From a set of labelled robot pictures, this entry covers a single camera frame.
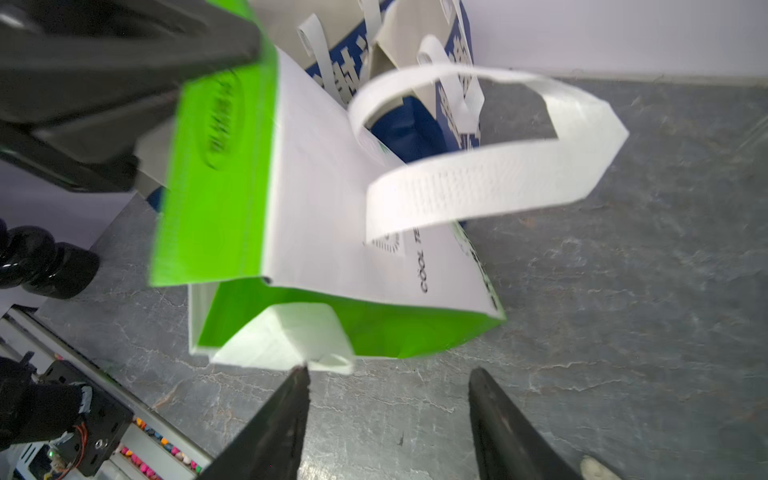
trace bag handle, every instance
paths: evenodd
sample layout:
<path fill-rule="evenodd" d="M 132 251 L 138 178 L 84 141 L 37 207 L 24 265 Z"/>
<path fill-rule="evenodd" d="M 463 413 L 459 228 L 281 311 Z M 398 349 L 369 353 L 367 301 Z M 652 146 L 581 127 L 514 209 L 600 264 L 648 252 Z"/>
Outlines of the bag handle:
<path fill-rule="evenodd" d="M 361 88 L 347 110 L 358 142 L 366 120 L 391 98 L 450 74 L 526 85 L 544 98 L 558 138 L 438 155 L 383 174 L 368 186 L 366 242 L 417 227 L 580 200 L 597 185 L 629 135 L 607 102 L 560 81 L 438 64 L 390 71 Z"/>
<path fill-rule="evenodd" d="M 373 38 L 379 33 L 382 26 L 382 13 L 379 0 L 358 0 L 362 16 L 366 23 L 366 42 L 370 45 Z M 333 64 L 328 49 L 328 41 L 323 30 L 323 25 L 317 15 L 311 14 L 297 29 L 301 43 L 306 54 L 317 61 L 320 70 L 320 78 L 323 79 L 323 88 L 341 106 L 346 102 L 341 98 L 336 88 L 336 78 L 333 76 Z"/>
<path fill-rule="evenodd" d="M 416 60 L 419 65 L 451 63 L 442 43 L 434 35 L 426 35 L 422 39 Z M 477 133 L 480 110 L 485 103 L 485 96 L 477 76 L 472 76 L 469 81 L 466 95 L 464 95 L 464 87 L 457 74 L 440 77 L 440 83 L 456 130 L 460 134 Z"/>
<path fill-rule="evenodd" d="M 317 67 L 320 69 L 320 77 L 323 79 L 323 88 L 328 94 L 344 106 L 339 91 L 336 90 L 336 80 L 333 78 L 333 66 L 331 65 L 331 55 L 328 52 L 328 41 L 320 24 L 317 15 L 311 14 L 307 20 L 299 25 L 299 38 L 310 57 L 317 60 Z"/>

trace non-woven bag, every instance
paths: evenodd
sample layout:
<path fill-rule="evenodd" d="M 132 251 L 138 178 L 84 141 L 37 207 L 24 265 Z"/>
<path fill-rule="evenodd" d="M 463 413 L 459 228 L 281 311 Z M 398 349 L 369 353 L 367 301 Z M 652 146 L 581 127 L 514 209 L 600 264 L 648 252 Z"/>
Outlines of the non-woven bag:
<path fill-rule="evenodd" d="M 360 87 L 368 44 L 392 1 L 251 0 L 250 6 L 272 43 L 347 105 Z"/>
<path fill-rule="evenodd" d="M 451 74 L 527 85 L 558 138 L 405 165 L 365 129 Z M 449 349 L 505 320 L 453 220 L 583 198 L 626 136 L 570 85 L 453 63 L 385 73 L 345 111 L 265 42 L 259 63 L 184 87 L 151 282 L 190 285 L 190 351 L 213 362 L 351 372 Z"/>
<path fill-rule="evenodd" d="M 251 5 L 275 45 L 343 105 L 368 78 L 419 59 L 472 64 L 469 20 L 459 0 Z M 437 41 L 422 45 L 426 35 Z M 477 78 L 441 80 L 392 99 L 369 121 L 374 135 L 405 161 L 479 146 L 483 97 Z"/>

